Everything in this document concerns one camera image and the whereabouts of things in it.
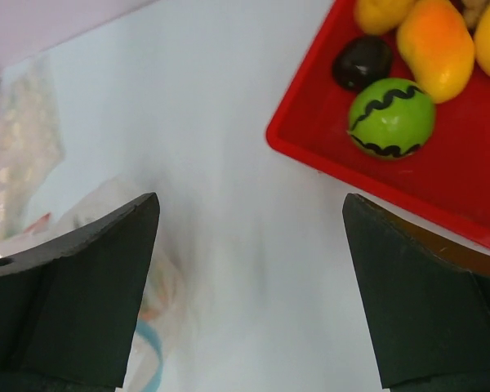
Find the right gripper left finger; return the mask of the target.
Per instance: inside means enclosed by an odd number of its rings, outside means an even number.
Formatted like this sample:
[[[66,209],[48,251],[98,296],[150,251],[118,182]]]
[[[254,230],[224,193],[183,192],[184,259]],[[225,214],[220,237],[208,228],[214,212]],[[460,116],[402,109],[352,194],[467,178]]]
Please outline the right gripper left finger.
[[[0,259],[0,386],[120,386],[154,249],[154,193]]]

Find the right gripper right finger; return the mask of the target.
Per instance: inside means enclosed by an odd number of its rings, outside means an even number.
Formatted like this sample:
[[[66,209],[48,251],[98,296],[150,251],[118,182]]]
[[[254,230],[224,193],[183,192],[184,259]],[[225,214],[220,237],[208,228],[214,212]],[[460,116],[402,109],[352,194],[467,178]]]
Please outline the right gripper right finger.
[[[490,256],[358,194],[342,215],[381,385],[490,390]]]

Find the clear blue-zipper bag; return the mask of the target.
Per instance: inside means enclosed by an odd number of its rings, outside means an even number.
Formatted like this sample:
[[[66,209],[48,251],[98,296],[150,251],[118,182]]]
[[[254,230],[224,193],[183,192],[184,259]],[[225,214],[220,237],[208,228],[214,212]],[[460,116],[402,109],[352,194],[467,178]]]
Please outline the clear blue-zipper bag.
[[[142,193],[120,177],[109,179],[71,207],[53,226],[54,233],[65,234],[92,223]],[[121,391],[163,390],[160,385],[167,357],[179,343],[184,327],[186,299],[184,277],[157,241]]]

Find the green toy watermelon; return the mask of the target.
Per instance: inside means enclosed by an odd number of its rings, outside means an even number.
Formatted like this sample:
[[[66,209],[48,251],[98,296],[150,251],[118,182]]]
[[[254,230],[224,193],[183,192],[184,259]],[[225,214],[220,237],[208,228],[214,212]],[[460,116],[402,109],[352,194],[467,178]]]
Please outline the green toy watermelon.
[[[347,132],[364,153],[396,160],[414,154],[428,141],[435,116],[435,103],[415,82],[385,78],[356,96]]]

